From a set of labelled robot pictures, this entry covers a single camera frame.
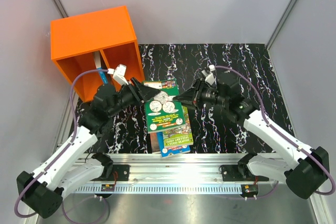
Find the dark green treehouse book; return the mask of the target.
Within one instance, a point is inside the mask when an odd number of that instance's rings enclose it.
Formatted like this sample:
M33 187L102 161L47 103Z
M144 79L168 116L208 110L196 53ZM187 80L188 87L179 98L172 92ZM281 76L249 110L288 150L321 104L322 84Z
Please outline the dark green treehouse book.
M179 95L176 79L144 81L143 84L159 90L159 93L145 103L147 130L151 133L175 129L186 124L183 107L173 98Z

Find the blue 26-storey treehouse book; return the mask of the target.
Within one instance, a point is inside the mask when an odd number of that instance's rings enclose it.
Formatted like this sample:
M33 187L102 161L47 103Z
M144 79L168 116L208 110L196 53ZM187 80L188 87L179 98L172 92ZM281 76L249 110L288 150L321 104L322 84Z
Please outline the blue 26-storey treehouse book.
M102 71L102 65L101 65L101 54L100 51L95 51L93 53L93 57L94 57L94 64L96 69L100 70L99 71L99 76L103 82L103 84L108 84L108 79L106 77L106 74L104 73L104 71Z

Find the blue bottom treehouse book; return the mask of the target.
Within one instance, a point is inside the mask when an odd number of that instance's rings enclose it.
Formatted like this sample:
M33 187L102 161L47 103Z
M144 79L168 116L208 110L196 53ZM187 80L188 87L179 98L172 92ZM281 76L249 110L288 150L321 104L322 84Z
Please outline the blue bottom treehouse book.
M156 134L156 136L162 158L167 158L177 154L189 153L191 150L191 148L188 145L182 145L177 147L165 147L163 142L163 133L159 132Z

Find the lime green treehouse book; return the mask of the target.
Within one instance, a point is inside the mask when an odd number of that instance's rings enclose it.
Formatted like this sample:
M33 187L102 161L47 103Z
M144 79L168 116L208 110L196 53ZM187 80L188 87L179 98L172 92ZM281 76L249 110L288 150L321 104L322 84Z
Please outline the lime green treehouse book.
M163 143L165 148L193 145L193 137L189 126L181 126L163 131Z

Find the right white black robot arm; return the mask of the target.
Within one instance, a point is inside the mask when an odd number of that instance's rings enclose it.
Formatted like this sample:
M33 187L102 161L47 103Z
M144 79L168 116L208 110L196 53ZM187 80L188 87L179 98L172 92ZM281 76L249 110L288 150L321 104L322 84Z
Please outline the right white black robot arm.
M268 119L265 113L244 98L238 80L229 73L218 77L216 87L203 78L173 99L183 106L200 110L209 104L218 106L231 122L243 127L269 145L281 156L277 161L249 153L238 161L238 176L243 180L264 177L285 183L298 197L308 199L327 180L329 154L311 148Z

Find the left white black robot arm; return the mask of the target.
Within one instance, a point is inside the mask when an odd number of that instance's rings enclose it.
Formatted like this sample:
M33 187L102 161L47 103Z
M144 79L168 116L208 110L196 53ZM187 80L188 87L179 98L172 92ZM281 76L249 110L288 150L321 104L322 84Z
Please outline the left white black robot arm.
M94 179L108 180L115 176L113 160L104 153L93 154L88 162L74 170L71 167L97 142L96 133L113 116L131 105L142 105L157 94L158 89L145 86L136 78L122 85L119 91L112 84L101 85L89 109L63 145L33 172L23 171L18 175L19 200L46 219L80 186Z

